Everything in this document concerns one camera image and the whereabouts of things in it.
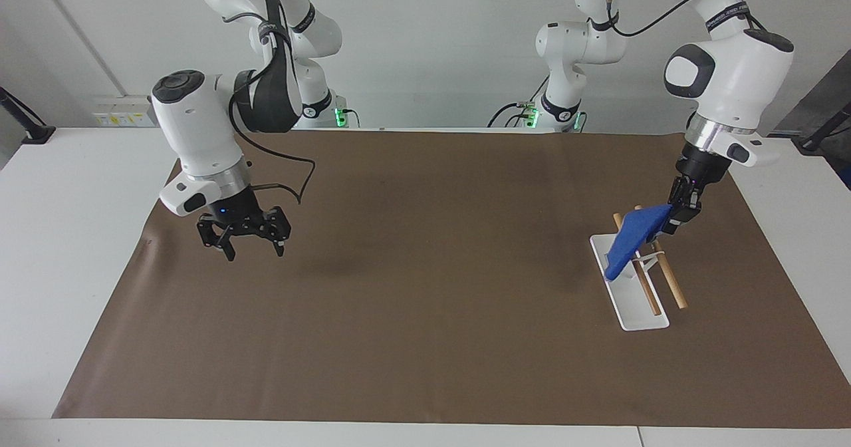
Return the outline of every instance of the wooden stick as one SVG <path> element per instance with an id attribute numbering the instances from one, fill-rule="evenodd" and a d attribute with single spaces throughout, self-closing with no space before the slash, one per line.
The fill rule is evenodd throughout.
<path id="1" fill-rule="evenodd" d="M 618 226 L 618 231 L 624 225 L 624 217 L 620 213 L 614 214 L 614 223 Z M 644 266 L 638 259 L 632 260 L 632 266 L 636 268 L 638 281 L 641 281 L 641 287 L 644 289 L 644 295 L 647 296 L 647 302 L 650 302 L 650 309 L 654 316 L 661 316 L 662 309 L 659 308 L 659 303 L 656 302 L 656 296 L 653 296 L 653 289 L 650 289 L 650 282 L 647 280 L 647 273 L 644 272 Z"/>
<path id="2" fill-rule="evenodd" d="M 636 206 L 636 210 L 640 210 L 641 208 L 641 205 Z M 662 244 L 659 241 L 653 241 L 650 245 L 653 247 L 654 251 L 659 253 L 656 255 L 656 259 L 659 261 L 659 266 L 662 267 L 662 274 L 665 275 L 665 281 L 668 283 L 668 287 L 671 287 L 671 293 L 677 301 L 677 307 L 680 309 L 689 307 L 689 302 L 686 301 L 686 296 L 683 294 L 683 289 L 680 287 L 680 283 L 674 275 L 671 263 L 668 262 L 668 256 L 662 252 Z"/>

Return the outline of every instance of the brown mat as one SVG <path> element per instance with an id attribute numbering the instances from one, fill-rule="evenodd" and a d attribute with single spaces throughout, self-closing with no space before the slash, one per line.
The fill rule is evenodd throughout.
<path id="1" fill-rule="evenodd" d="M 732 180 L 666 238 L 691 307 L 623 332 L 590 249 L 668 137 L 292 132 L 284 259 L 154 208 L 55 417 L 851 428 L 851 386 Z M 301 167 L 258 155 L 255 183 Z M 662 277 L 656 274 L 659 286 Z"/>

